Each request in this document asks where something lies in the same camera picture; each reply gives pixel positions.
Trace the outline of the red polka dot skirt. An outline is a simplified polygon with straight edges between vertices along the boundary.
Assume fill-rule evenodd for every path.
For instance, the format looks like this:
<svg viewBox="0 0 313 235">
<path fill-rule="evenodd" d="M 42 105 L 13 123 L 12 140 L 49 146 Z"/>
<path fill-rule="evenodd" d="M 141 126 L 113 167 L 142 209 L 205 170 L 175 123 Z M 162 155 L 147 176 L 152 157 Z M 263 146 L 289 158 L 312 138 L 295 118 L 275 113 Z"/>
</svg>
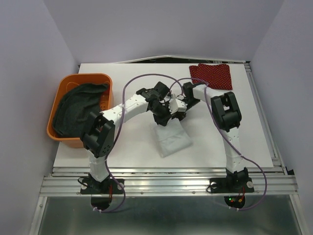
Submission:
<svg viewBox="0 0 313 235">
<path fill-rule="evenodd" d="M 193 83 L 204 81 L 212 89 L 233 90 L 230 67 L 227 64 L 198 64 L 197 66 L 190 66 L 189 71 Z"/>
</svg>

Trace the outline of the white skirt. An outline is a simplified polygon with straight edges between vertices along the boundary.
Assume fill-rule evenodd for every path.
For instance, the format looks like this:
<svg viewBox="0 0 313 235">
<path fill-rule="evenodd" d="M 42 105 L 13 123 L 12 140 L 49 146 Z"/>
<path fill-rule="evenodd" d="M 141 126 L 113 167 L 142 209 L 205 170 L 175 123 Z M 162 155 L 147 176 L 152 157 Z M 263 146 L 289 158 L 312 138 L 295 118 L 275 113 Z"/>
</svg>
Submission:
<svg viewBox="0 0 313 235">
<path fill-rule="evenodd" d="M 173 155 L 193 144 L 177 118 L 168 121 L 166 126 L 151 124 L 150 128 L 161 158 Z"/>
</svg>

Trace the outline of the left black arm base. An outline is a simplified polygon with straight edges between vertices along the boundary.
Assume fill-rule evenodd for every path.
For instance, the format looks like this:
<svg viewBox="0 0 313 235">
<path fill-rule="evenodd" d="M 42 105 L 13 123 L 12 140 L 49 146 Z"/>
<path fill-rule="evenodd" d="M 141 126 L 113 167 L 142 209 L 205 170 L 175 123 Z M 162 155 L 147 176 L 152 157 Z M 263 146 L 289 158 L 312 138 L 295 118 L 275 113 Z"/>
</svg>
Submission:
<svg viewBox="0 0 313 235">
<path fill-rule="evenodd" d="M 80 193 L 82 195 L 123 194 L 121 187 L 110 177 L 103 182 L 98 182 L 92 177 L 79 177 L 77 181 L 81 186 Z"/>
</svg>

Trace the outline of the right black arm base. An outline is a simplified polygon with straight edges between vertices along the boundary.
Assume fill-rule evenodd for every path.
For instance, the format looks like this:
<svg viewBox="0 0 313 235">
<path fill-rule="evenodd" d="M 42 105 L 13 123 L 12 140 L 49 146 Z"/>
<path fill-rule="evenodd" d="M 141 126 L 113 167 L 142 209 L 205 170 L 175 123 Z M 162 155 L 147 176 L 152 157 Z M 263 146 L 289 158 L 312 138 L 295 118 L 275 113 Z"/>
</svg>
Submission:
<svg viewBox="0 0 313 235">
<path fill-rule="evenodd" d="M 227 170 L 225 177 L 210 178 L 206 191 L 213 194 L 240 192 L 253 193 L 254 185 L 246 168 L 234 173 Z"/>
</svg>

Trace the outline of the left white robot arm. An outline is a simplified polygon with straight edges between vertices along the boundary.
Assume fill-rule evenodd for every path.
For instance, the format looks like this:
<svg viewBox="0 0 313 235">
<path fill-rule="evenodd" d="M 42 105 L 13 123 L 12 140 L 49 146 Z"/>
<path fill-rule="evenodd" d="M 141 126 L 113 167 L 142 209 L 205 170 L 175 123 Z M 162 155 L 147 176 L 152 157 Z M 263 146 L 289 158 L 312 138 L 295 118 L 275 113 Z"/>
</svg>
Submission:
<svg viewBox="0 0 313 235">
<path fill-rule="evenodd" d="M 90 177 L 92 187 L 98 193 L 105 192 L 109 187 L 109 171 L 106 159 L 115 145 L 115 138 L 121 132 L 123 123 L 133 117 L 150 111 L 158 125 L 166 126 L 172 118 L 168 104 L 163 104 L 170 89 L 158 82 L 151 89 L 140 89 L 131 98 L 109 110 L 98 114 L 91 112 L 81 134 L 84 148 L 89 152 Z"/>
</svg>

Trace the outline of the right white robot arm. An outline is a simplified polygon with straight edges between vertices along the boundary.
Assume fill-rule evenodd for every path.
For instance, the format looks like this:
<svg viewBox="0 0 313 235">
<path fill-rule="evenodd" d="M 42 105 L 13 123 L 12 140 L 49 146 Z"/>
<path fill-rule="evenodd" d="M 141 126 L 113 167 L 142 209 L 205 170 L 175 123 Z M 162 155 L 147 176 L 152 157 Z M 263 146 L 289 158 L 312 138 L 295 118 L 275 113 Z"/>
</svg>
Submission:
<svg viewBox="0 0 313 235">
<path fill-rule="evenodd" d="M 225 185 L 228 190 L 236 191 L 243 185 L 241 177 L 237 174 L 243 171 L 245 166 L 242 163 L 239 141 L 242 114 L 235 94 L 214 90 L 204 83 L 187 82 L 183 84 L 182 89 L 182 100 L 187 105 L 187 109 L 192 108 L 200 101 L 207 104 L 213 123 L 223 138 L 226 172 L 232 174 L 226 177 Z"/>
</svg>

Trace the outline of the orange plastic bin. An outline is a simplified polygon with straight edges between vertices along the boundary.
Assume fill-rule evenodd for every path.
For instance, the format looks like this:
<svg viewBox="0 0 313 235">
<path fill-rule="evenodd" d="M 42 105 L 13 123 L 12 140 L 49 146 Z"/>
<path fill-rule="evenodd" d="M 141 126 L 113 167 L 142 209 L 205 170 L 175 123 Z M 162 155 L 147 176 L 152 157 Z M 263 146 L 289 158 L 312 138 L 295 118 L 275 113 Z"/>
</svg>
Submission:
<svg viewBox="0 0 313 235">
<path fill-rule="evenodd" d="M 112 91 L 112 80 L 108 75 L 103 73 L 77 73 L 68 75 L 65 78 L 63 78 L 59 83 L 59 87 L 54 98 L 46 132 L 52 140 L 62 142 L 63 144 L 67 145 L 70 148 L 83 148 L 83 143 L 79 138 L 59 137 L 57 132 L 52 128 L 52 121 L 61 98 L 67 92 L 85 83 L 108 84 L 109 86 L 108 89 L 105 92 L 103 92 L 100 97 L 99 107 L 102 111 L 113 107 L 114 97 Z"/>
</svg>

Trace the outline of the dark grey dotted skirt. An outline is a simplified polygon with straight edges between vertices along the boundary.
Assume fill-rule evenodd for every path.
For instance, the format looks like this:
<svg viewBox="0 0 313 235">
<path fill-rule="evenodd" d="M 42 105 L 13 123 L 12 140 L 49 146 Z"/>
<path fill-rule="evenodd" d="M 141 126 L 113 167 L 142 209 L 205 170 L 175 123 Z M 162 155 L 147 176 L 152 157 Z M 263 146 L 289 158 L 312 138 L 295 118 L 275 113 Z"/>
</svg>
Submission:
<svg viewBox="0 0 313 235">
<path fill-rule="evenodd" d="M 60 100 L 52 128 L 60 138 L 79 138 L 91 112 L 100 112 L 100 98 L 108 84 L 85 83 L 67 92 Z"/>
</svg>

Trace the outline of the aluminium mounting rail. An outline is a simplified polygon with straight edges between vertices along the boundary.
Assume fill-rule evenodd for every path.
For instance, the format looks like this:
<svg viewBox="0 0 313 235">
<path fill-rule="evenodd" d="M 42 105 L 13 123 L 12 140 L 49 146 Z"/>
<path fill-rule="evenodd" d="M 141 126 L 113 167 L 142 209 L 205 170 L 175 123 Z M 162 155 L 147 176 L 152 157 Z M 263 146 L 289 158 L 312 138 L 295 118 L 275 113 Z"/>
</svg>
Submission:
<svg viewBox="0 0 313 235">
<path fill-rule="evenodd" d="M 128 197 L 136 196 L 208 196 L 210 178 L 224 177 L 222 168 L 116 168 L 113 176 L 124 179 Z M 40 196 L 80 196 L 77 179 L 87 175 L 87 168 L 56 167 L 44 177 Z M 249 173 L 254 184 L 253 195 L 294 195 L 298 193 L 295 176 L 287 175 L 281 167 L 273 167 L 264 175 L 256 168 Z"/>
</svg>

